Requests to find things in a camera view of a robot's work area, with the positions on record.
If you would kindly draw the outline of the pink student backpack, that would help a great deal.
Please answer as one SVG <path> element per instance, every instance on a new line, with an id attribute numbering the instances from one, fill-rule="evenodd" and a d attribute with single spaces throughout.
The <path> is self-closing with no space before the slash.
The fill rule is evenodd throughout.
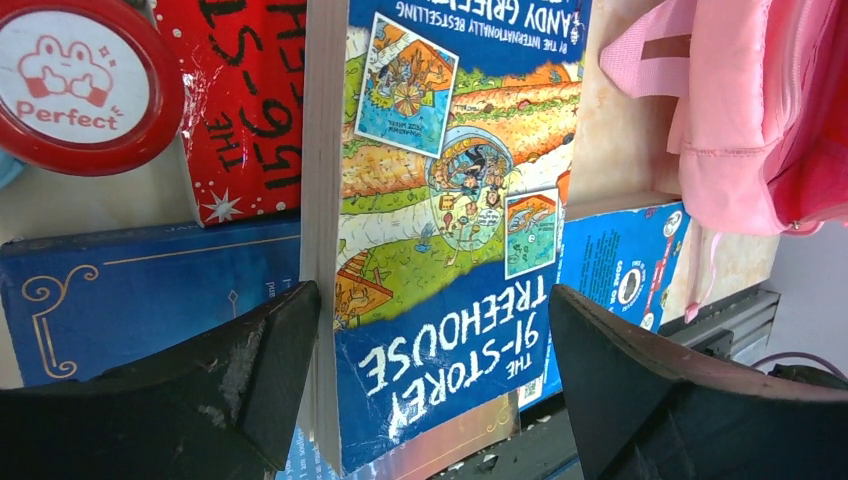
<path id="1" fill-rule="evenodd" d="M 726 234 L 811 235 L 847 220 L 847 5 L 666 1 L 601 52 L 633 98 L 677 105 L 667 149 L 699 239 L 694 319 Z"/>

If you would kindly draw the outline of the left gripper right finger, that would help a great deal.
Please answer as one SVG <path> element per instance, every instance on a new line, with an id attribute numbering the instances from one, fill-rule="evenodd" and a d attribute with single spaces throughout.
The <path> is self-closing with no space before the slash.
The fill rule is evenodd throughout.
<path id="1" fill-rule="evenodd" d="M 846 477 L 845 389 L 704 355 L 565 285 L 548 300 L 586 478 Z"/>

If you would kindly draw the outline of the light blue paperback book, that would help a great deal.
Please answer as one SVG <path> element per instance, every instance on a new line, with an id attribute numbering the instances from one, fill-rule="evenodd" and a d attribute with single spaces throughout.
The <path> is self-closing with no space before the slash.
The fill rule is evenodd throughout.
<path id="1" fill-rule="evenodd" d="M 523 359 L 541 375 L 517 392 L 525 410 L 562 389 L 549 334 L 547 294 L 567 285 L 624 320 L 655 332 L 690 224 L 671 194 L 625 194 L 572 207 L 553 207 L 538 195 L 510 202 L 507 260 L 534 267 L 515 287 L 523 315 L 521 338 L 546 339 L 542 355 Z"/>

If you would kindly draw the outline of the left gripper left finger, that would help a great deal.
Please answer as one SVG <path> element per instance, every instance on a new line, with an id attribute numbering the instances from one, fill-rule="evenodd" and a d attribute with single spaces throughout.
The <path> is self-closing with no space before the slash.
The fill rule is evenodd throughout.
<path id="1" fill-rule="evenodd" d="M 1 394 L 5 479 L 272 479 L 317 337 L 317 285 L 87 381 Z"/>

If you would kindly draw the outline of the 91-storey treehouse blue book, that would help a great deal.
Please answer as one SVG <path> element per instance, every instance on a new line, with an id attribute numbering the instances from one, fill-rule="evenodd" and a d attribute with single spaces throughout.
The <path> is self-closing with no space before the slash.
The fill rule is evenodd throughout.
<path id="1" fill-rule="evenodd" d="M 341 475 L 545 370 L 587 1 L 311 1 L 301 276 L 308 430 Z"/>

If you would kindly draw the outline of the red 156-storey treehouse book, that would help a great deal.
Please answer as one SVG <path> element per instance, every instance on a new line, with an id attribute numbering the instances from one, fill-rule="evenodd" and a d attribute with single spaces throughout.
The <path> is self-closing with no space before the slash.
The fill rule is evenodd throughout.
<path id="1" fill-rule="evenodd" d="M 195 218 L 214 226 L 301 205 L 304 1 L 155 1 L 186 88 L 180 136 Z"/>

